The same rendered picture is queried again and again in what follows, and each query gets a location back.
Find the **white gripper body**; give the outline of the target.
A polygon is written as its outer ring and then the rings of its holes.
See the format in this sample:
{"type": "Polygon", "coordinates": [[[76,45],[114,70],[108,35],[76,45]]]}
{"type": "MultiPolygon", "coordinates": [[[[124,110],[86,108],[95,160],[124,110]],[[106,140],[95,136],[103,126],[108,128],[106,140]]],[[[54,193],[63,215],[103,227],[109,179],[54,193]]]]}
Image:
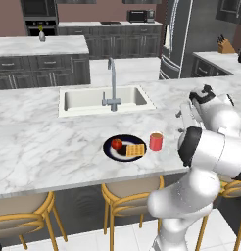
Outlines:
{"type": "Polygon", "coordinates": [[[180,128],[179,132],[184,132],[191,126],[200,127],[201,124],[195,118],[192,107],[189,101],[180,104],[179,111],[175,114],[177,118],[182,118],[183,128],[180,128]]]}

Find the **dark round plate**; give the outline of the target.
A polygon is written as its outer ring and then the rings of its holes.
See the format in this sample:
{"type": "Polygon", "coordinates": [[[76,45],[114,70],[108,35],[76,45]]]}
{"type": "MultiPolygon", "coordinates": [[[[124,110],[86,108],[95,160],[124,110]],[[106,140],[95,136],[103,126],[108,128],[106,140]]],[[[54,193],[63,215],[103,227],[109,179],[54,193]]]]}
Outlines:
{"type": "Polygon", "coordinates": [[[113,139],[120,139],[122,141],[122,147],[126,147],[127,145],[135,145],[135,144],[143,144],[145,146],[145,151],[147,151],[146,143],[140,139],[139,137],[136,137],[134,135],[130,134],[118,134],[110,137],[107,139],[103,145],[103,151],[104,153],[111,159],[119,162],[132,162],[136,161],[142,156],[136,156],[136,157],[127,157],[122,156],[117,153],[117,150],[113,149],[111,146],[111,142],[113,139]]]}

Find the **dark grey corner cupboards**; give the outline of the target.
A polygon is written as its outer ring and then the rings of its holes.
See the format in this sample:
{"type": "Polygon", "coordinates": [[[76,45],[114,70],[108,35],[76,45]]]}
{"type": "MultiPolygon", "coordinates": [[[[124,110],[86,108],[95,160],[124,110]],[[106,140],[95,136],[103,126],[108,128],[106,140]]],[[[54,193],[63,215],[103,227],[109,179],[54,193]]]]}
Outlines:
{"type": "Polygon", "coordinates": [[[211,63],[208,63],[196,56],[193,57],[192,77],[230,75],[229,72],[222,70],[211,63]]]}

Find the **red apple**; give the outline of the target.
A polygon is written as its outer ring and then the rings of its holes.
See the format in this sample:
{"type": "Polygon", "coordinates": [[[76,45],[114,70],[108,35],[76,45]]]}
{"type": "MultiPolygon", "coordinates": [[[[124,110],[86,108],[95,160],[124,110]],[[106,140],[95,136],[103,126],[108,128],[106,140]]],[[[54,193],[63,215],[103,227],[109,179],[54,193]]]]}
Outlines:
{"type": "Polygon", "coordinates": [[[122,141],[120,139],[113,139],[111,142],[111,146],[115,150],[119,150],[122,148],[122,141]]]}

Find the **wooden knife block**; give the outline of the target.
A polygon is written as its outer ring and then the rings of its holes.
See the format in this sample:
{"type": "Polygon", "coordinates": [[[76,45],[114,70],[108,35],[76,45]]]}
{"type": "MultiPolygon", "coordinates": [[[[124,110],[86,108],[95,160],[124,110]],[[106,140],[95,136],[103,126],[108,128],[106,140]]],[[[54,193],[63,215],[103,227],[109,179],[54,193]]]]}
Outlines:
{"type": "Polygon", "coordinates": [[[224,38],[222,34],[218,37],[217,44],[218,44],[218,52],[221,54],[228,54],[235,52],[229,40],[224,38]]]}

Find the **steel fridge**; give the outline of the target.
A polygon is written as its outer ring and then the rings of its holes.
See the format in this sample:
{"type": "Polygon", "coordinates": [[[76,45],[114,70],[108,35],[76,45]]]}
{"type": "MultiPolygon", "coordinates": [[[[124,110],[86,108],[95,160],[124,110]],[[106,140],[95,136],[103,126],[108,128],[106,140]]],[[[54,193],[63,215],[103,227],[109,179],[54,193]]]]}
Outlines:
{"type": "Polygon", "coordinates": [[[159,79],[190,77],[193,52],[214,51],[219,0],[167,0],[159,79]]]}

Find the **white sink basin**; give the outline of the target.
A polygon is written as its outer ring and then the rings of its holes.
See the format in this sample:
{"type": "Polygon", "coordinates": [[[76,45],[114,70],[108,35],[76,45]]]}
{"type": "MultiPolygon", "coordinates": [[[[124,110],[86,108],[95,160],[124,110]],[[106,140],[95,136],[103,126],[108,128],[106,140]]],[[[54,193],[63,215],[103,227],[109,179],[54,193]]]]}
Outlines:
{"type": "MultiPolygon", "coordinates": [[[[156,109],[147,93],[139,85],[118,87],[116,97],[121,100],[117,105],[116,114],[156,109]]],[[[109,105],[112,98],[111,87],[61,89],[59,117],[112,114],[109,105]]]]}

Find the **yellow stool with beige seat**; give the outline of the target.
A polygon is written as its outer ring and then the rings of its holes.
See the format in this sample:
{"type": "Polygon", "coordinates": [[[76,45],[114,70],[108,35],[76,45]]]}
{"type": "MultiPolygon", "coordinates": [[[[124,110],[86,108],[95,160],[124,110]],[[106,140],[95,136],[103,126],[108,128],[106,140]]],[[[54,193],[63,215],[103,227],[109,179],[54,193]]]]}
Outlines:
{"type": "MultiPolygon", "coordinates": [[[[219,196],[222,196],[224,198],[237,198],[241,197],[241,181],[240,180],[234,180],[232,182],[225,182],[222,180],[220,182],[220,192],[218,194],[219,196]]],[[[204,231],[207,225],[207,220],[208,220],[208,215],[206,215],[201,224],[197,244],[195,247],[195,251],[200,251],[203,236],[204,236],[204,231]]],[[[238,251],[241,243],[241,222],[240,222],[240,227],[238,230],[238,234],[236,237],[235,245],[233,248],[233,251],[238,251]]]]}
{"type": "Polygon", "coordinates": [[[0,239],[17,236],[27,249],[24,236],[47,226],[54,251],[59,251],[50,213],[53,213],[65,241],[68,241],[64,226],[55,204],[53,191],[28,196],[0,199],[0,239]]]}
{"type": "Polygon", "coordinates": [[[148,196],[164,187],[163,176],[101,184],[105,200],[103,231],[107,234],[107,228],[110,229],[110,251],[114,251],[115,217],[138,216],[142,227],[144,215],[148,213],[148,196]]]}

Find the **dark grey base cupboards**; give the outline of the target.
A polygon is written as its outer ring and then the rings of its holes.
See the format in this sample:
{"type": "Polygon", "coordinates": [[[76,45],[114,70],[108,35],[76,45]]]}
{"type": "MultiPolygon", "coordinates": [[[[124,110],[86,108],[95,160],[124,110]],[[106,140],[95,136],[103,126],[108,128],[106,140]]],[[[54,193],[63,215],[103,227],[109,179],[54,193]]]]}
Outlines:
{"type": "Polygon", "coordinates": [[[157,57],[160,25],[59,26],[59,35],[83,35],[89,58],[114,59],[157,57]]]}

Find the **black toaster oven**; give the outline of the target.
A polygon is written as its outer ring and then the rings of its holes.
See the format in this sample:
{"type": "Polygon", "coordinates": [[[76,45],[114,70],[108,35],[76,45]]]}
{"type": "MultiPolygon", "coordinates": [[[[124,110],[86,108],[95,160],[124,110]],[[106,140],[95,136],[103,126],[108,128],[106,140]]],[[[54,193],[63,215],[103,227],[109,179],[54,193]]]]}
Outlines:
{"type": "Polygon", "coordinates": [[[155,20],[155,11],[150,10],[128,10],[127,20],[130,23],[152,23],[155,20]]]}

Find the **dark grey island cupboards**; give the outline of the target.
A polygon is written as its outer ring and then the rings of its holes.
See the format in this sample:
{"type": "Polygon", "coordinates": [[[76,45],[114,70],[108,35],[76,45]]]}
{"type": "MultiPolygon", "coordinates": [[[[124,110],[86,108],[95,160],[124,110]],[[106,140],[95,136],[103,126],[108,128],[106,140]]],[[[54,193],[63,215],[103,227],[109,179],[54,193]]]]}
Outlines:
{"type": "Polygon", "coordinates": [[[0,90],[89,83],[87,54],[0,57],[0,90]]]}

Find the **vase with yellow flower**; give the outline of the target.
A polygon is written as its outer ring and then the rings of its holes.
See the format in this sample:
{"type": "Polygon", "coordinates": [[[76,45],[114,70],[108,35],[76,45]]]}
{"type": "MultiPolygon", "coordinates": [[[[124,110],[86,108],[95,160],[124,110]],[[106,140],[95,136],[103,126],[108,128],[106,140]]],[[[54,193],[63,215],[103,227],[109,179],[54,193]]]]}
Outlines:
{"type": "Polygon", "coordinates": [[[44,32],[43,32],[43,27],[42,27],[42,25],[40,25],[40,26],[38,27],[38,29],[39,29],[39,40],[40,40],[41,42],[45,42],[46,38],[45,38],[45,34],[44,34],[44,32]]]}

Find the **dark glass-front wall cupboard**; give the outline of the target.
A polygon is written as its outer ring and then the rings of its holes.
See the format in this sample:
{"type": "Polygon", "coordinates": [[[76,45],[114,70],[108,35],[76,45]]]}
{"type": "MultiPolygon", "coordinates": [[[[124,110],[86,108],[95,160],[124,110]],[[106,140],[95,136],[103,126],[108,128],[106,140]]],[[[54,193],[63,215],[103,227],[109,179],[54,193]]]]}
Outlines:
{"type": "Polygon", "coordinates": [[[216,19],[241,25],[241,0],[219,0],[216,19]]]}

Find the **dark grey wall cupboards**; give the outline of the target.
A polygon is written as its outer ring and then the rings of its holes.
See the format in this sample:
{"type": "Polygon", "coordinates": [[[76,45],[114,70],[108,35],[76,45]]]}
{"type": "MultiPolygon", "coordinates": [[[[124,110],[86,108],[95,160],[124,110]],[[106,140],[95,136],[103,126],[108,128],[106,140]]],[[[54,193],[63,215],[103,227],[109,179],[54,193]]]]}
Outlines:
{"type": "MultiPolygon", "coordinates": [[[[96,4],[97,0],[55,0],[57,4],[96,4]]],[[[163,0],[121,0],[123,4],[162,4],[163,0]]]]}

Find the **black wall oven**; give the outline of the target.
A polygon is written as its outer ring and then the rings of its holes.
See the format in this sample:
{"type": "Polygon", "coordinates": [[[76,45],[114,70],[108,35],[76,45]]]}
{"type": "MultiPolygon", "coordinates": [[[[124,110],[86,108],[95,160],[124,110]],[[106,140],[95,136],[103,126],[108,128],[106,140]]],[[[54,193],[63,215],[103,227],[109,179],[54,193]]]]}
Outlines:
{"type": "Polygon", "coordinates": [[[55,0],[21,0],[24,26],[28,36],[38,36],[42,26],[46,36],[56,36],[58,10],[55,0]]]}

